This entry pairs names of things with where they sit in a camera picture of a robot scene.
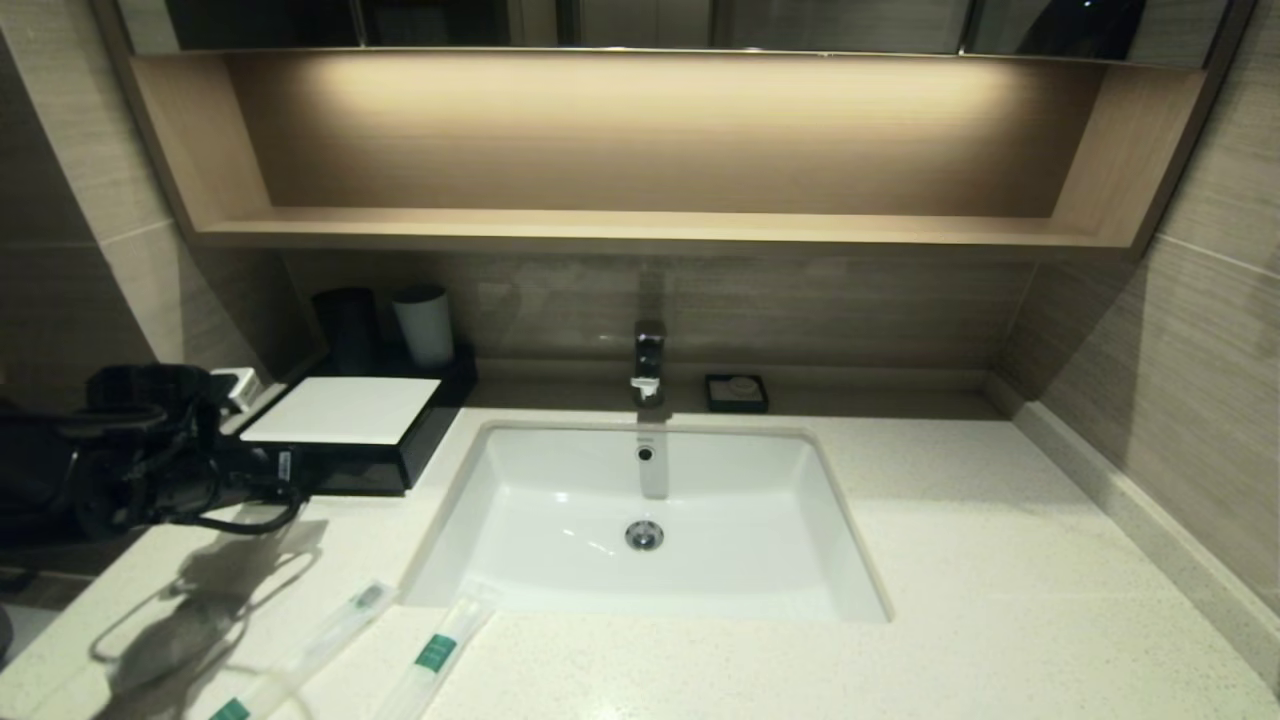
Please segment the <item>wooden wall niche shelf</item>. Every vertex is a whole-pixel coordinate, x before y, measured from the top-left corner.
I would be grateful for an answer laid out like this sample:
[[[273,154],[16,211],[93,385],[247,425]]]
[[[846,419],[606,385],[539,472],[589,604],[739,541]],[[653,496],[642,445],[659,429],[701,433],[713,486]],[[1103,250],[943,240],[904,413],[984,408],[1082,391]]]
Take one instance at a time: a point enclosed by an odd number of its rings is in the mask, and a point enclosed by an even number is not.
[[[279,250],[1137,259],[1213,86],[982,56],[116,65],[184,236]]]

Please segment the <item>black cup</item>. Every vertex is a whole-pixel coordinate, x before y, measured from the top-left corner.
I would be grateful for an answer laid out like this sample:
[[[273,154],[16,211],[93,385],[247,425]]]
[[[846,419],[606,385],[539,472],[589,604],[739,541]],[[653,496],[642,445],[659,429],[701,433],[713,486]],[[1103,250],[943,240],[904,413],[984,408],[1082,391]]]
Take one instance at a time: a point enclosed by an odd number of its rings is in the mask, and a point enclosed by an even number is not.
[[[338,375],[370,375],[378,369],[381,336],[375,295],[370,288],[340,287],[310,299],[329,365]]]

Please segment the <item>clear plastic sachet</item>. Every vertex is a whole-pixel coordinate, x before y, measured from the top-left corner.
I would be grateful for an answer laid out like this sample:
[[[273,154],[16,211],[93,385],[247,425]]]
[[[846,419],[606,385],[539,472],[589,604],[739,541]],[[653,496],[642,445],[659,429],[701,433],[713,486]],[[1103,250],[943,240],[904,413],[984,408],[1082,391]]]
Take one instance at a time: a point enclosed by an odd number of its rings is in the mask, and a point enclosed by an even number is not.
[[[228,594],[192,596],[145,628],[115,661],[95,720],[183,720],[227,660],[237,615]]]

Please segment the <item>white packet with green band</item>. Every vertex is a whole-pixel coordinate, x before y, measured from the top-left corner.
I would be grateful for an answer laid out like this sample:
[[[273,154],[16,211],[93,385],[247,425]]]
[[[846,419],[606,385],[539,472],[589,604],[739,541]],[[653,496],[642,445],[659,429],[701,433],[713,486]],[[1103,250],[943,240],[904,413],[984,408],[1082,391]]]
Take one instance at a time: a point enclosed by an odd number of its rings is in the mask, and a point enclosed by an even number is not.
[[[456,601],[411,665],[402,671],[374,720],[422,720],[452,664],[495,610],[497,597],[492,593],[468,594]]]

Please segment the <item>glossy black drawer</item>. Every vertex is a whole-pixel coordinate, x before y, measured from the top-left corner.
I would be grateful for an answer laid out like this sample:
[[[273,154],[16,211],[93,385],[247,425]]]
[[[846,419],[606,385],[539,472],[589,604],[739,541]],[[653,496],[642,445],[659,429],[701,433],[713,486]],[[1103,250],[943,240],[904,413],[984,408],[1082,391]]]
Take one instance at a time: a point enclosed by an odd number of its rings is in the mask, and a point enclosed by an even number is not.
[[[402,497],[410,488],[401,456],[372,446],[296,446],[291,477],[311,496]]]

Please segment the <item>black soap dish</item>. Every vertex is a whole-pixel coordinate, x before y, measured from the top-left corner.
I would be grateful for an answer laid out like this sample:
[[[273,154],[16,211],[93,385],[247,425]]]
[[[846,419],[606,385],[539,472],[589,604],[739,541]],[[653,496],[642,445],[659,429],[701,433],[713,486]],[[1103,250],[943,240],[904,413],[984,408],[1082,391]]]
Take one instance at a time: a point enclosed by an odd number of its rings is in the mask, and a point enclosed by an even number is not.
[[[771,401],[764,386],[763,379],[759,375],[749,375],[754,378],[759,386],[760,392],[754,397],[737,397],[727,388],[727,380],[735,374],[708,374],[705,375],[705,389],[707,389],[707,406],[710,413],[722,414],[767,414],[771,409]]]

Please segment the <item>clear wrapped toothbrush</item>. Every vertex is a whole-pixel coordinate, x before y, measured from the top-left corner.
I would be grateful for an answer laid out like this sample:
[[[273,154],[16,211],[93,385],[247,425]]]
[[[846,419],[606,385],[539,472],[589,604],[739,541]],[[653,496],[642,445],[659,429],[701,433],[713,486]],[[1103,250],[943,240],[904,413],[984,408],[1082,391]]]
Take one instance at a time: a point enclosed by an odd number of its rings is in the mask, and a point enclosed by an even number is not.
[[[285,652],[243,691],[227,700],[207,720],[269,720],[397,600],[398,589],[369,582],[344,600],[301,644]]]

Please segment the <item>white cup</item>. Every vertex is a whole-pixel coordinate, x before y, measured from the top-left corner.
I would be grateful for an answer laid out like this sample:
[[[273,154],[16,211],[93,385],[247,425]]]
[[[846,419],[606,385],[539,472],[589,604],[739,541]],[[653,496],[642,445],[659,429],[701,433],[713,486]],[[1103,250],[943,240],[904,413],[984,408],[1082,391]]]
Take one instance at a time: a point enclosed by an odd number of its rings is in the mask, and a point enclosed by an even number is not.
[[[454,360],[451,307],[439,284],[413,284],[390,295],[396,319],[413,364],[424,370],[448,366]]]

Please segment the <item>black box with white lid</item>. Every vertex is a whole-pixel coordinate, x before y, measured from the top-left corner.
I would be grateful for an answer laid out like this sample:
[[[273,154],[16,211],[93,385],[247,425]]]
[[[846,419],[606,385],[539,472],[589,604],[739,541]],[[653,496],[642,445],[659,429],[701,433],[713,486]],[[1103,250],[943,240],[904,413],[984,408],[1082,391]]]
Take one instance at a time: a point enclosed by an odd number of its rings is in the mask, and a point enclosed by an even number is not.
[[[392,448],[410,488],[425,473],[477,383],[474,350],[461,346],[436,370],[415,366],[390,346],[374,375],[337,375],[328,361],[256,413],[236,438],[247,445],[338,445]]]

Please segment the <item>mirrored wall cabinet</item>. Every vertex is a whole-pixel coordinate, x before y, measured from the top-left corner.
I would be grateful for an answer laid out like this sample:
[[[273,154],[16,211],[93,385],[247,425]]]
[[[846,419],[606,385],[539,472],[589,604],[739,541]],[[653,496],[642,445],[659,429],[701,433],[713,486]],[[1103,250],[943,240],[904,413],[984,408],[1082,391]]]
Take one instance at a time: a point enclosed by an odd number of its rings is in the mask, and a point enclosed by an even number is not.
[[[138,55],[637,49],[1201,68],[1243,0],[109,0]]]

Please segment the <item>chrome faucet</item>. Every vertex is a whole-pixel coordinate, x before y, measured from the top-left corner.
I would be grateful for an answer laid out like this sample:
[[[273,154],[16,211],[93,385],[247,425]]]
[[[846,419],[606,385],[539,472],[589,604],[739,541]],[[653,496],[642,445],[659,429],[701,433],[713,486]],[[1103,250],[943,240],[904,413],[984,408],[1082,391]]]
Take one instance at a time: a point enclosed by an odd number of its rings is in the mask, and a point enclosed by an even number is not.
[[[630,384],[637,407],[658,407],[663,402],[663,363],[667,331],[662,322],[641,319],[634,327],[634,373]]]

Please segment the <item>white sink basin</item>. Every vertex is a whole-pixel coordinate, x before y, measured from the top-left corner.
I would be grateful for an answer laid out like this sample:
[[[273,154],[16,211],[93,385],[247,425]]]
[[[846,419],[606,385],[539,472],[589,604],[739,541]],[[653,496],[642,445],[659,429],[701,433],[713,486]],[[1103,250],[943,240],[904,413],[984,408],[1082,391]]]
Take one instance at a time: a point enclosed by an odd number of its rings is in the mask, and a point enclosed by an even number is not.
[[[658,550],[625,543],[641,520],[664,529]],[[483,428],[401,598],[470,591],[509,612],[893,618],[819,447],[759,430]]]

